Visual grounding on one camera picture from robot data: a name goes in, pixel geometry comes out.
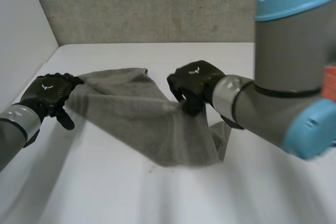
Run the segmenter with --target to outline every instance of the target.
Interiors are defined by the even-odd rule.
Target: white table
[[[60,47],[36,74],[146,67],[166,76],[204,59],[253,77],[252,43]],[[224,162],[162,168],[72,114],[68,132],[45,119],[37,141],[0,173],[0,223],[336,223],[336,151],[304,162],[233,130]],[[209,123],[219,116],[208,108]]]

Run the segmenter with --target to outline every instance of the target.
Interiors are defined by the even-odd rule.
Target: white wall
[[[38,0],[0,0],[0,111],[57,48]]]

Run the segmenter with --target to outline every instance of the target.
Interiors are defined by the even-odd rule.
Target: gray concrete wall
[[[40,0],[60,45],[253,41],[255,0]]]

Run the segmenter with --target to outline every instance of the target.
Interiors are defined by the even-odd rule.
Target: gray towel
[[[231,128],[208,127],[205,110],[183,113],[147,76],[129,68],[83,74],[67,106],[162,166],[210,165],[224,159]]]

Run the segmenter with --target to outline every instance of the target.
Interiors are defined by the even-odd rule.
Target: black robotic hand
[[[167,81],[178,102],[183,102],[183,110],[195,116],[205,103],[212,105],[214,88],[223,77],[225,74],[218,68],[200,60],[178,68]]]
[[[41,122],[46,116],[55,116],[64,128],[72,130],[75,124],[63,106],[72,90],[83,83],[81,79],[68,73],[39,76],[28,87],[18,104],[34,110]]]

